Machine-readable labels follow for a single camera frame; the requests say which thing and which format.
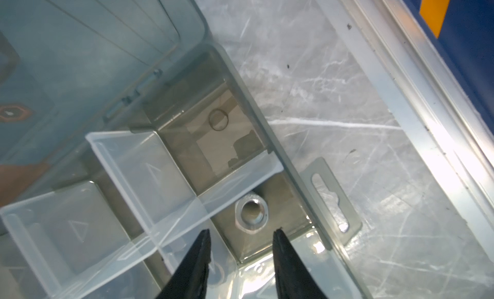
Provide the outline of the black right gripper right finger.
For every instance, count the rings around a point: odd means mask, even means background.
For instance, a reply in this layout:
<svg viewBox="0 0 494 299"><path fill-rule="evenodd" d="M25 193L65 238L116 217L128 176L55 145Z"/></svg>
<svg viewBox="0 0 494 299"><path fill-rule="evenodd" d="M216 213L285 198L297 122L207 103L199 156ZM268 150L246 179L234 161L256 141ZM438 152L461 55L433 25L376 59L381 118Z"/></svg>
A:
<svg viewBox="0 0 494 299"><path fill-rule="evenodd" d="M272 249L278 298L327 298L281 228L274 232Z"/></svg>

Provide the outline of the silver nut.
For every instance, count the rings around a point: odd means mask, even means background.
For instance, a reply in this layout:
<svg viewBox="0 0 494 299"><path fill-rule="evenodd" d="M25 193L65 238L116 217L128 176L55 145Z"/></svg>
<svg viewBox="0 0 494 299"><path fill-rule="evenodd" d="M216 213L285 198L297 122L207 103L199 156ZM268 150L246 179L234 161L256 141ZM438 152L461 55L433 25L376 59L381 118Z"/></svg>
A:
<svg viewBox="0 0 494 299"><path fill-rule="evenodd" d="M269 220L267 202L254 191L245 194L235 203L234 214L236 227L249 235L259 233Z"/></svg>

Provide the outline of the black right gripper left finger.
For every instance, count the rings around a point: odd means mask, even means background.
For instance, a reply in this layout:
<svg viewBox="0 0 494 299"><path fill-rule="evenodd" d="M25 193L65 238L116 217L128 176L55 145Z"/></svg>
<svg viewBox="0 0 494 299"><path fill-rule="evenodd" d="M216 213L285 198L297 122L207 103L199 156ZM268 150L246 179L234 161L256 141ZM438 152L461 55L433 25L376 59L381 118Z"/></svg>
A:
<svg viewBox="0 0 494 299"><path fill-rule="evenodd" d="M170 281L156 296L163 298L205 299L211 262L210 230L199 232Z"/></svg>

